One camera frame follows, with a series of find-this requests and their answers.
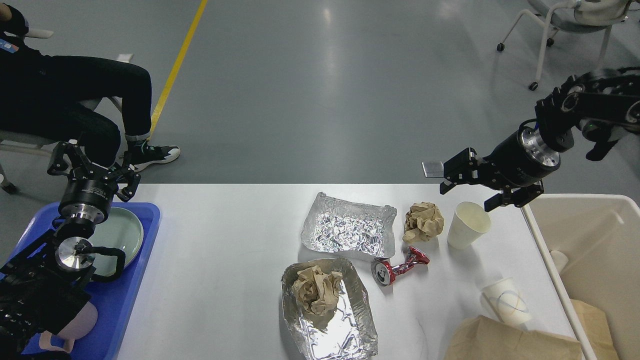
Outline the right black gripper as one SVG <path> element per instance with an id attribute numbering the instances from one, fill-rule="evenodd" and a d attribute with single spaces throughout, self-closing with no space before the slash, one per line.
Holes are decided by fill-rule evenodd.
<path id="1" fill-rule="evenodd" d="M 523 127 L 483 158 L 467 147 L 444 162 L 445 180 L 439 193 L 445 195 L 461 184 L 483 185 L 501 191 L 484 201 L 485 212 L 508 205 L 522 208 L 544 193 L 544 185 L 538 181 L 558 170 L 560 164 L 560 153 L 544 142 L 540 131 Z"/>

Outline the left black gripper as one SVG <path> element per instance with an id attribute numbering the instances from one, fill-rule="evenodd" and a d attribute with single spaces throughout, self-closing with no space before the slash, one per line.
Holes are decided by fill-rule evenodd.
<path id="1" fill-rule="evenodd" d="M 57 143 L 47 173 L 67 177 L 59 203 L 62 218 L 80 218 L 92 223 L 103 223 L 108 219 L 114 194 L 119 200 L 129 202 L 142 179 L 130 159 L 122 159 L 122 164 L 114 164 L 103 175 L 103 167 L 91 162 L 82 148 L 70 141 Z"/>

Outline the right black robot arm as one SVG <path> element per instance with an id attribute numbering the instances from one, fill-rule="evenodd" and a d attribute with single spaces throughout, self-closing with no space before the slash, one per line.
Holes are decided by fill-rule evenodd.
<path id="1" fill-rule="evenodd" d="M 637 66 L 604 68 L 569 76 L 535 103 L 535 117 L 487 156 L 465 148 L 444 162 L 439 193 L 460 185 L 482 185 L 496 194 L 483 207 L 521 208 L 544 193 L 543 178 L 560 168 L 560 154 L 574 146 L 572 130 L 594 143 L 589 161 L 601 161 L 628 134 L 639 134 L 640 73 Z"/>

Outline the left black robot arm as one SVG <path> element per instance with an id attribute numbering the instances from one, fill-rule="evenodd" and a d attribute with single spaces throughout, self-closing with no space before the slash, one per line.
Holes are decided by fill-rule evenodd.
<path id="1" fill-rule="evenodd" d="M 59 351 L 24 354 L 37 333 L 61 331 L 91 298 L 90 281 L 118 280 L 125 252 L 97 246 L 89 239 L 109 217 L 114 196 L 128 202 L 141 176 L 126 151 L 121 165 L 105 168 L 75 141 L 61 141 L 52 151 L 47 173 L 67 177 L 58 207 L 58 226 L 19 251 L 1 268 L 0 344 L 3 360 L 68 359 Z"/>

